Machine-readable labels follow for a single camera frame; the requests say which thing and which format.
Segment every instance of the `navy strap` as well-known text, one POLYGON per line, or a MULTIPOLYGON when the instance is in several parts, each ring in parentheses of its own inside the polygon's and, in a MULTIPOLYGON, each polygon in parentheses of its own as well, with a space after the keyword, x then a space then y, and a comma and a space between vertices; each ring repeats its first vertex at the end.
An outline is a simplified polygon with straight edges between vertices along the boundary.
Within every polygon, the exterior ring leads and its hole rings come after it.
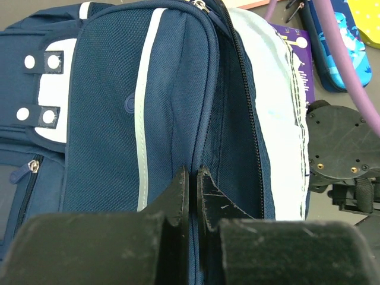
POLYGON ((17 125, 55 129, 60 107, 22 104, 17 109, 14 123, 17 125))
POLYGON ((34 50, 24 58, 24 72, 29 74, 63 74, 64 52, 34 50))

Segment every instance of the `purple notebook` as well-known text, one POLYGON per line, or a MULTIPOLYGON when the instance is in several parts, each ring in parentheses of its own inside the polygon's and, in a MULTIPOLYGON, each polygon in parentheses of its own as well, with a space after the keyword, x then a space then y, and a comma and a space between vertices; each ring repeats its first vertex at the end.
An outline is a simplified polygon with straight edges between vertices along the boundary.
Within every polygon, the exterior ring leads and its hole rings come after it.
POLYGON ((307 31, 298 30, 296 28, 288 28, 271 24, 283 39, 291 45, 296 55, 301 60, 299 68, 303 85, 306 91, 306 100, 308 104, 315 101, 314 96, 314 80, 313 80, 313 63, 311 57, 311 43, 307 31))

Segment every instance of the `blue pencil case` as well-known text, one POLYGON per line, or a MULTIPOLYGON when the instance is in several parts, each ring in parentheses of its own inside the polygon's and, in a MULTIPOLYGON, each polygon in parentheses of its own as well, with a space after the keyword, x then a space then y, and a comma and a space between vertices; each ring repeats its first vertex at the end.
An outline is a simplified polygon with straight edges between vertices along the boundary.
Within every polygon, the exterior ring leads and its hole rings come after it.
MULTIPOLYGON (((300 9, 300 17, 311 38, 314 63, 322 86, 330 92, 346 92, 346 87, 328 49, 313 0, 303 0, 303 3, 305 6, 300 9)), ((372 78, 371 66, 350 7, 347 0, 331 0, 331 3, 352 64, 362 85, 366 86, 372 78)))

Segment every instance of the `yellow object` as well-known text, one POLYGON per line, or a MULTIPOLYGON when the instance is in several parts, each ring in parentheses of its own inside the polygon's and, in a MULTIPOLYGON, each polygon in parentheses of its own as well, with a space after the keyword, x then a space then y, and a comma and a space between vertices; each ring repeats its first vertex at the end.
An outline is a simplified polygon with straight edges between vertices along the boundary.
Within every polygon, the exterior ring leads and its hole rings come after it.
POLYGON ((380 0, 348 0, 362 41, 380 49, 380 0))

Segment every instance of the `zipper track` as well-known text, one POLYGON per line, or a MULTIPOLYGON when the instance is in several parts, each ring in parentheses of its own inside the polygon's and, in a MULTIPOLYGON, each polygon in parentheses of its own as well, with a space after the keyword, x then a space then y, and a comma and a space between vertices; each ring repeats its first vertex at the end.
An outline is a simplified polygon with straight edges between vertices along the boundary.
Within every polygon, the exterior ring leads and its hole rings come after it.
MULTIPOLYGON (((37 160, 40 163, 40 167, 41 167, 41 164, 42 164, 42 161, 43 161, 43 156, 36 155, 34 157, 34 160, 37 160)), ((38 172, 30 174, 30 179, 29 179, 28 186, 26 188, 26 192, 25 192, 25 196, 24 196, 24 199, 23 199, 23 203, 21 204, 20 210, 18 212, 16 227, 14 229, 14 235, 16 235, 16 233, 18 232, 19 228, 21 227, 21 225, 24 222, 25 215, 26 215, 26 210, 28 208, 30 197, 31 197, 31 194, 33 193, 34 186, 36 185, 37 177, 38 177, 38 172)))
POLYGON ((227 21, 227 26, 228 29, 231 32, 232 35, 232 40, 233 44, 236 48, 236 53, 237 57, 239 60, 239 65, 240 69, 242 71, 242 76, 243 76, 243 83, 244 83, 244 90, 245 90, 245 96, 247 99, 247 105, 248 105, 248 112, 249 112, 249 120, 251 122, 251 130, 252 130, 252 135, 254 137, 254 142, 255 142, 255 151, 256 151, 256 161, 257 161, 257 166, 258 166, 258 172, 259 172, 259 184, 260 184, 260 218, 264 219, 264 183, 262 180, 262 169, 261 169, 261 159, 260 159, 260 152, 259 152, 259 147, 258 147, 258 139, 257 139, 257 133, 256 133, 256 125, 255 125, 255 118, 254 118, 254 109, 252 107, 252 100, 251 100, 251 93, 249 91, 249 85, 248 85, 248 80, 247 80, 247 74, 245 72, 245 64, 244 64, 244 59, 242 55, 242 51, 240 49, 240 44, 238 41, 238 37, 235 32, 235 28, 233 27, 232 20, 230 18, 230 14, 228 13, 228 10, 223 2, 220 0, 217 0, 219 2, 219 5, 221 6, 221 10, 223 12, 223 16, 225 20, 227 21))

